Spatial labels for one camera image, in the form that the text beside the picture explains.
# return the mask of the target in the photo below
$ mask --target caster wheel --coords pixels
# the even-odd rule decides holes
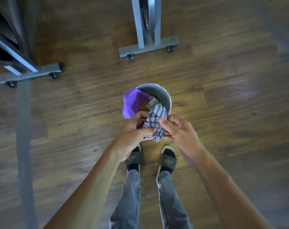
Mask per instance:
[[[16,88],[17,82],[16,81],[7,81],[5,85],[9,86],[9,88]]]
[[[49,75],[48,75],[48,77],[49,77],[50,79],[56,79],[56,78],[57,78],[57,73],[56,73],[56,72],[50,72]]]
[[[133,60],[133,55],[129,54],[127,55],[127,61],[131,62]]]
[[[170,46],[168,47],[168,51],[169,51],[170,53],[174,52],[174,51],[175,51],[175,46],[174,46],[174,45],[170,45]]]

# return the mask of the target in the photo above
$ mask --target checkered cloth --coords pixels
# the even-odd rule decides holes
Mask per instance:
[[[143,124],[142,128],[146,127],[156,127],[157,130],[152,135],[145,136],[145,138],[152,138],[154,141],[160,141],[164,134],[165,129],[158,123],[159,118],[167,119],[167,110],[161,104],[156,105],[150,112],[147,117],[146,122]]]

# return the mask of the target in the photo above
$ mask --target metal frame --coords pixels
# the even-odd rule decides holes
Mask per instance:
[[[39,67],[31,59],[32,55],[30,45],[21,21],[17,0],[8,0],[8,3],[10,6],[11,17],[13,19],[13,25],[21,39],[21,45],[19,45],[19,47],[23,50],[16,49],[2,35],[0,35],[0,47],[18,61],[16,65],[4,66],[11,73],[0,74],[0,83],[4,84],[7,81],[20,81],[45,76],[49,73],[62,72],[62,68],[59,63]]]
[[[178,36],[160,39],[161,3],[161,0],[148,0],[149,11],[152,10],[152,8],[155,10],[151,11],[154,12],[155,30],[153,33],[150,33],[144,25],[139,0],[132,0],[138,44],[120,47],[119,56],[121,58],[180,44]]]

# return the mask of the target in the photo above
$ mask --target person's left hand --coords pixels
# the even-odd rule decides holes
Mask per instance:
[[[147,127],[141,128],[145,123],[149,112],[139,111],[132,118],[124,122],[119,135],[112,142],[122,153],[122,160],[129,157],[132,150],[138,146],[139,142],[143,141],[144,137],[151,135],[156,131],[156,128]]]

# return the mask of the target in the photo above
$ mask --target person's right hand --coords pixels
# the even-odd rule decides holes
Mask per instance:
[[[174,140],[187,162],[194,163],[196,153],[205,150],[190,122],[176,115],[168,115],[167,119],[159,119],[159,123],[169,132],[165,138]]]

